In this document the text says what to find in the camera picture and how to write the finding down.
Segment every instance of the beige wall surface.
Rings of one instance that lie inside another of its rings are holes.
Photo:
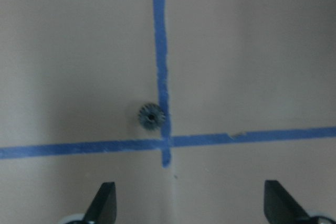
[[[336,126],[336,0],[165,3],[172,136]],[[160,150],[3,158],[160,140],[137,122],[161,92],[153,11],[153,0],[0,0],[0,223],[56,224],[109,181],[116,223],[266,224],[265,179],[336,218],[336,133],[172,148],[168,168]]]

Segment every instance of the black clamp jaw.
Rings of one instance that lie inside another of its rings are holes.
[[[265,181],[264,213],[270,224],[336,224],[325,216],[310,217],[276,180]]]
[[[103,183],[82,220],[67,224],[114,224],[117,218],[116,185]]]

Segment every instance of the blue painter's tape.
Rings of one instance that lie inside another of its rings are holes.
[[[166,115],[166,121],[161,127],[161,137],[164,142],[162,150],[162,164],[168,167],[171,160],[170,137],[171,120],[169,115],[169,93],[167,87],[167,37],[165,30],[165,0],[153,0],[154,29],[155,29],[155,48],[156,48],[156,67],[158,75],[159,105]]]
[[[336,137],[336,127],[323,127],[302,130],[278,130],[246,132],[237,136],[228,134],[209,134],[172,137],[172,147],[200,146],[214,144],[234,144],[252,142],[270,142],[300,140],[312,138]]]
[[[226,133],[172,137],[171,147],[238,144],[252,142],[291,141],[312,138],[336,137],[336,127],[303,130],[279,130],[246,132],[231,137]],[[169,164],[171,152],[162,140],[101,141],[71,144],[50,144],[0,148],[0,159],[37,156],[73,155],[107,152],[132,152],[161,150],[163,164]]]
[[[0,148],[0,159],[37,156],[161,150],[160,140],[104,141]]]

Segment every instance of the horizontal blue tape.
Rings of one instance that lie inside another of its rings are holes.
[[[311,128],[300,130],[276,130],[246,132],[236,136],[224,134],[191,135],[173,137],[172,147],[199,146],[214,144],[234,144],[251,142],[270,142],[336,137],[336,127]]]
[[[32,145],[0,148],[0,159],[105,152],[161,150],[160,140],[102,141],[71,144]]]
[[[325,137],[336,137],[336,127],[312,128],[302,130],[256,131],[246,132],[244,134],[236,136],[229,136],[226,133],[174,136],[172,137],[170,147],[235,143],[238,144],[284,140],[290,141]],[[2,147],[0,148],[0,159],[89,153],[133,152],[148,150],[162,150],[164,152],[163,156],[170,160],[170,152],[168,152],[169,149],[167,149],[166,142],[163,140],[101,141],[71,144]]]

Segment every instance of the vertical blue tape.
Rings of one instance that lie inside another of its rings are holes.
[[[169,94],[167,87],[167,37],[165,30],[165,0],[153,0],[156,67],[158,75],[159,105],[166,115],[165,124],[161,127],[163,144],[162,165],[168,167],[171,161],[170,138],[171,120],[169,115]]]

